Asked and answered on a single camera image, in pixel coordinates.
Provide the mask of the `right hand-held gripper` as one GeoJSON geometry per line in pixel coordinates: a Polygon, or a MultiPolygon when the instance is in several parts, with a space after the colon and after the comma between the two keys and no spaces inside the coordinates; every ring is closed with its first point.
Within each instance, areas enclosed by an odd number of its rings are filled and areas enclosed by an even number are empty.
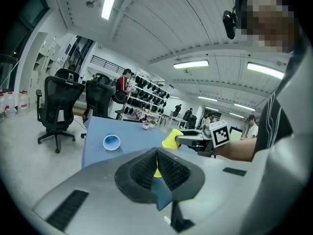
{"type": "Polygon", "coordinates": [[[181,130],[184,136],[176,136],[178,143],[196,146],[200,156],[211,157],[213,151],[230,142],[229,130],[225,120],[205,124],[201,130],[181,130]]]}

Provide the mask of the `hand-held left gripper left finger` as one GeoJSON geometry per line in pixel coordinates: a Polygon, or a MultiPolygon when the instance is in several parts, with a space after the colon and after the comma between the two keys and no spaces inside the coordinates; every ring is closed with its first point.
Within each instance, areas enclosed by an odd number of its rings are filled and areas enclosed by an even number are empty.
{"type": "Polygon", "coordinates": [[[157,148],[122,164],[115,173],[117,188],[131,201],[155,204],[157,197],[151,193],[152,180],[157,170],[157,148]]]}

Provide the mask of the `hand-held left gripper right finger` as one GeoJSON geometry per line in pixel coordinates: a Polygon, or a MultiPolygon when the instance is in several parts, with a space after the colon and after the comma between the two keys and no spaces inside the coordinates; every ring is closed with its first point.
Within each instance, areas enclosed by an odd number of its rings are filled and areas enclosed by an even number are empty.
{"type": "Polygon", "coordinates": [[[163,148],[157,149],[157,168],[174,202],[194,198],[205,182],[205,174],[199,166],[163,148]]]}

